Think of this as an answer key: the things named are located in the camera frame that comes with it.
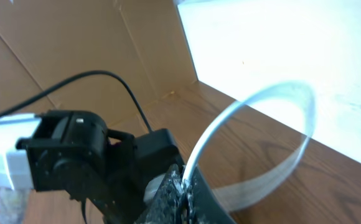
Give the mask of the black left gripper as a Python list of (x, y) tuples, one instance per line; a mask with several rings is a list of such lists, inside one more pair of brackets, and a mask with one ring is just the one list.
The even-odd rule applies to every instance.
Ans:
[(137, 189), (131, 180), (135, 143), (130, 133), (107, 128), (87, 111), (49, 111), (29, 138), (20, 138), (38, 192), (66, 191), (81, 204), (91, 201), (106, 223), (132, 223)]

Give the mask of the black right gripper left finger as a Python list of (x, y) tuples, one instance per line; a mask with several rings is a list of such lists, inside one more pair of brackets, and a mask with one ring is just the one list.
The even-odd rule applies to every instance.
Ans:
[(179, 166), (173, 164), (164, 178), (147, 209), (135, 224), (181, 224), (187, 210), (187, 190), (182, 185)]

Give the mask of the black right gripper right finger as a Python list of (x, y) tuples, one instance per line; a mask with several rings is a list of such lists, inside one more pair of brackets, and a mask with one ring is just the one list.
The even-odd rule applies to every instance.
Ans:
[(194, 170), (185, 198), (186, 223), (235, 224), (215, 198), (199, 168)]

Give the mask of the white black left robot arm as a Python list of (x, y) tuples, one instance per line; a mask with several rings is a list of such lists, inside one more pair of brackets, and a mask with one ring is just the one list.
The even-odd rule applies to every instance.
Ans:
[(118, 180), (122, 159), (111, 138), (130, 146), (129, 134), (109, 130), (87, 111), (49, 111), (0, 118), (0, 187), (37, 192), (64, 190), (72, 199), (87, 199), (110, 223), (132, 223), (137, 214)]

